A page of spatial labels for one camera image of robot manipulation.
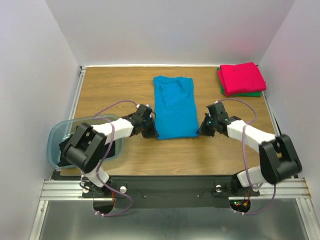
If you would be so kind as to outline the blue t shirt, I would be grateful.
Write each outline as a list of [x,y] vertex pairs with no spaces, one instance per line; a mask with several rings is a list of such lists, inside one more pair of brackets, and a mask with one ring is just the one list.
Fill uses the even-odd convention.
[[193,79],[160,75],[153,79],[153,84],[157,138],[196,138],[199,123]]

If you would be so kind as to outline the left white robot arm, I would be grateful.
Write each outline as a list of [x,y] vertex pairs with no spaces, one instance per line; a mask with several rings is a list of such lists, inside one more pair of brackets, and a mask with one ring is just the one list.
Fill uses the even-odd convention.
[[107,158],[117,140],[138,134],[144,138],[158,136],[153,109],[149,105],[139,104],[136,112],[103,124],[81,123],[70,137],[59,144],[58,166],[77,167],[89,181],[82,187],[106,197],[111,193],[110,176],[102,169],[101,160]]

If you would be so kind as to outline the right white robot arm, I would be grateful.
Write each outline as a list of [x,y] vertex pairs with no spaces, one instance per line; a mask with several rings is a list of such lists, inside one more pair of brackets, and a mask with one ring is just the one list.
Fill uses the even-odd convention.
[[291,138],[259,130],[237,116],[229,116],[221,101],[207,106],[198,134],[213,137],[215,133],[238,140],[242,147],[250,147],[259,154],[259,165],[248,167],[246,153],[244,170],[231,177],[230,189],[242,195],[248,187],[258,189],[264,183],[276,185],[302,171],[302,164]]

